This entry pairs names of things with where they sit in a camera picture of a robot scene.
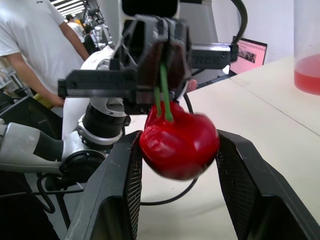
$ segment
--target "glass beaker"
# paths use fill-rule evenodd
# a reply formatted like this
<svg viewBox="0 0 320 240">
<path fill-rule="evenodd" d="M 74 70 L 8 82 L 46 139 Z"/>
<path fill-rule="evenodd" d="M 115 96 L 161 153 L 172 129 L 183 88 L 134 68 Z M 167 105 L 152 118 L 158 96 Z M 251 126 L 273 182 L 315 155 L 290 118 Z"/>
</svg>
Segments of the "glass beaker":
<svg viewBox="0 0 320 240">
<path fill-rule="evenodd" d="M 294 84 L 320 95 L 320 1 L 294 0 Z"/>
</svg>

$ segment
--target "ceiling light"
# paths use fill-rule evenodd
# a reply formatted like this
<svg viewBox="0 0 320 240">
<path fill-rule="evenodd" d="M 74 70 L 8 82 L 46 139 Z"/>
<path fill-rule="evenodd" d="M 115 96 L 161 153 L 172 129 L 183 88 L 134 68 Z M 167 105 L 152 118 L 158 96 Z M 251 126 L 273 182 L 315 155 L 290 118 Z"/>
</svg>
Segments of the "ceiling light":
<svg viewBox="0 0 320 240">
<path fill-rule="evenodd" d="M 70 5 L 70 4 L 74 4 L 74 3 L 76 3 L 76 2 L 79 2 L 79 0 L 68 1 L 68 2 L 66 2 L 66 3 L 64 3 L 64 4 L 61 4 L 61 5 L 59 5 L 59 6 L 56 6 L 55 8 L 56 8 L 56 9 L 60 9 L 60 8 L 63 8 L 64 6 L 67 6 L 67 5 Z"/>
<path fill-rule="evenodd" d="M 65 11 L 65 10 L 67 10 L 67 9 L 71 9 L 71 8 L 73 8 L 73 7 L 75 7 L 75 6 L 80 5 L 80 4 L 83 4 L 83 2 L 82 2 L 82 1 L 77 2 L 76 4 L 72 4 L 72 5 L 67 6 L 67 7 L 65 7 L 65 8 L 61 8 L 61 9 L 59 9 L 58 11 L 59 11 L 59 12 L 63 12 L 63 11 Z"/>
<path fill-rule="evenodd" d="M 82 9 L 83 7 L 84 7 L 83 5 L 77 6 L 77 7 L 68 9 L 67 11 L 62 11 L 62 12 L 60 12 L 60 13 L 61 13 L 61 14 L 67 14 L 67 13 L 73 12 L 74 10 Z"/>
<path fill-rule="evenodd" d="M 77 15 L 77 14 L 82 13 L 82 12 L 83 12 L 83 10 L 81 10 L 81 11 L 76 11 L 76 12 L 74 12 L 73 14 L 74 14 L 74 15 Z"/>
<path fill-rule="evenodd" d="M 85 9 L 85 8 L 83 7 L 83 8 L 79 8 L 79 9 L 76 9 L 74 11 L 71 11 L 71 12 L 64 13 L 64 14 L 62 14 L 62 16 L 67 16 L 69 14 L 74 14 L 74 13 L 77 13 L 78 11 L 82 12 L 83 9 Z"/>
<path fill-rule="evenodd" d="M 56 0 L 56 1 L 52 1 L 51 4 L 53 5 L 53 4 L 61 3 L 63 1 L 65 1 L 65 0 Z"/>
</svg>

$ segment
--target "white table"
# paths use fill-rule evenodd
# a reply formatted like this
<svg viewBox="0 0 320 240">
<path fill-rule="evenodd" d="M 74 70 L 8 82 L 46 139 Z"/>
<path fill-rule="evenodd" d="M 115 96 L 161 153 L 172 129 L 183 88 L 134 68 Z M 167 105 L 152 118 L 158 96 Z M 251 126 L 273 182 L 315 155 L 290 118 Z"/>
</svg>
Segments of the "white table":
<svg viewBox="0 0 320 240">
<path fill-rule="evenodd" d="M 320 223 L 320 137 L 305 127 L 309 124 L 310 128 L 314 126 L 314 130 L 320 131 L 320 121 L 317 125 L 316 120 L 309 119 L 320 111 L 320 105 L 313 102 L 320 101 L 320 97 L 292 88 L 291 63 L 290 58 L 271 63 L 201 88 L 189 97 L 194 111 L 208 115 L 218 129 L 252 141 L 262 157 L 284 175 Z M 271 89 L 276 91 L 273 94 L 263 91 Z M 291 101 L 304 107 L 290 107 Z M 145 120 L 145 116 L 133 116 L 127 132 L 142 130 Z M 189 184 L 163 179 L 146 164 L 143 165 L 142 183 L 144 202 L 171 198 Z M 150 239 L 237 239 L 221 192 L 216 163 L 180 200 L 162 206 L 141 207 L 138 240 Z"/>
</svg>

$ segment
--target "laptop screen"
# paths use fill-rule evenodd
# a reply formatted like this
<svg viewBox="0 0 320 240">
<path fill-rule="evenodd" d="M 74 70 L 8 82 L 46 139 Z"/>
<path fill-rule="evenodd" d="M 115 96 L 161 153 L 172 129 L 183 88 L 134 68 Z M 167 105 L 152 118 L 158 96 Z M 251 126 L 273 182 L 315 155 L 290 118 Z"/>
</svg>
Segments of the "laptop screen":
<svg viewBox="0 0 320 240">
<path fill-rule="evenodd" d="M 238 59 L 230 66 L 231 75 L 241 74 L 264 64 L 267 44 L 241 38 L 238 45 Z"/>
</svg>

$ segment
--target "laptop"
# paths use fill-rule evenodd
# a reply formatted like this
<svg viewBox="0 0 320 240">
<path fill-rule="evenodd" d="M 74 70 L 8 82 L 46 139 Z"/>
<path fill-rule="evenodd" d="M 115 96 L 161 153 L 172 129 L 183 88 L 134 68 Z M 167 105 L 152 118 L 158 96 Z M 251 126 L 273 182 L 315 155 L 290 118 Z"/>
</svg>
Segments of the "laptop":
<svg viewBox="0 0 320 240">
<path fill-rule="evenodd" d="M 266 43 L 241 38 L 238 42 L 238 46 L 238 59 L 230 65 L 229 74 L 220 75 L 205 82 L 200 80 L 200 83 L 197 85 L 197 89 L 228 79 L 235 75 L 242 74 L 246 71 L 260 67 L 265 63 L 268 47 Z"/>
</svg>

